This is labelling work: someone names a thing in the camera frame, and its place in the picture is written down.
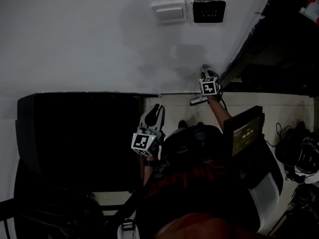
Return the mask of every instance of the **black shoe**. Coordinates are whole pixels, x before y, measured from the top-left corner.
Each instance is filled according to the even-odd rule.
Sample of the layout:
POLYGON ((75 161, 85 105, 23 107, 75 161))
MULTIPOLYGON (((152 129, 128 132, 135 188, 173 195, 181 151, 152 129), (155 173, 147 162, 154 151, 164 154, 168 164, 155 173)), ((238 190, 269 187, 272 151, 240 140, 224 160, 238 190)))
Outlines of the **black shoe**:
POLYGON ((181 120, 179 123, 178 123, 178 128, 188 128, 186 122, 184 120, 181 120))

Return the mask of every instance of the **person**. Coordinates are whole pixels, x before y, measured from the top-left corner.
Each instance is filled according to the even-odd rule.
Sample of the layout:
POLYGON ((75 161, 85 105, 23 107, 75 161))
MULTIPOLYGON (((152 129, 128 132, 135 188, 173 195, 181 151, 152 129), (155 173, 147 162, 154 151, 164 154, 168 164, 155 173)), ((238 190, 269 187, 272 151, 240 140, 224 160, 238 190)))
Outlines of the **person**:
MULTIPOLYGON (((208 102, 224 131, 230 114, 214 96, 208 102)), ((147 195, 136 211, 141 239, 264 237, 255 233, 258 212, 223 149, 218 128, 181 121, 164 141, 161 159, 146 157, 147 195)))

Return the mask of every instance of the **black exit button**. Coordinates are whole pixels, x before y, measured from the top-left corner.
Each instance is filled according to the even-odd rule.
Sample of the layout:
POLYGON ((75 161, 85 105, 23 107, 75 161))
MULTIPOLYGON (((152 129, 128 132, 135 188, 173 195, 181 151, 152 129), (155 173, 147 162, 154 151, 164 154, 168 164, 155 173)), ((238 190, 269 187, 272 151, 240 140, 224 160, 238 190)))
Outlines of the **black exit button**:
POLYGON ((226 2, 221 0, 195 0, 193 13, 195 23, 223 22, 226 2))

